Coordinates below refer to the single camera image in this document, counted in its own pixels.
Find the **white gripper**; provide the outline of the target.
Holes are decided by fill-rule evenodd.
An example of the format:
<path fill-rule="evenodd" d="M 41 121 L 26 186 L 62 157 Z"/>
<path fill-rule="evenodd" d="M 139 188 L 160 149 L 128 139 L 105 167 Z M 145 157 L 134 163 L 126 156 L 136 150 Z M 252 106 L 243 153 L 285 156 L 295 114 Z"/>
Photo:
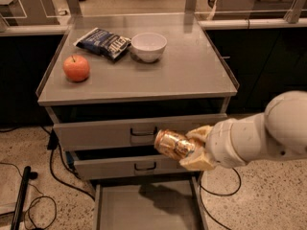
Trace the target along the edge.
<path fill-rule="evenodd" d="M 228 119 L 214 126 L 200 126 L 188 131 L 185 136 L 200 140 L 205 143 L 205 148 L 200 147 L 189 153 L 179 161 L 180 166 L 189 171 L 213 170 L 215 162 L 225 168 L 245 166 L 248 162 L 244 160 L 239 148 L 247 144 L 244 135 L 248 129 L 249 126 L 243 121 Z"/>

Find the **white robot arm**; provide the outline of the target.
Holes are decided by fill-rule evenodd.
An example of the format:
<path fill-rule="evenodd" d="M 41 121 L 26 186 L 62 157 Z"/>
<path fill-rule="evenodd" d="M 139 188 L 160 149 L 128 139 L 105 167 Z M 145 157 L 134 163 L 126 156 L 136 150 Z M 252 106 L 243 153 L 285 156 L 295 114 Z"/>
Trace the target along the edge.
<path fill-rule="evenodd" d="M 179 161 L 187 170 L 236 168 L 256 160 L 287 161 L 307 157 L 307 92 L 276 96 L 264 112 L 227 119 L 187 133 L 201 147 Z"/>

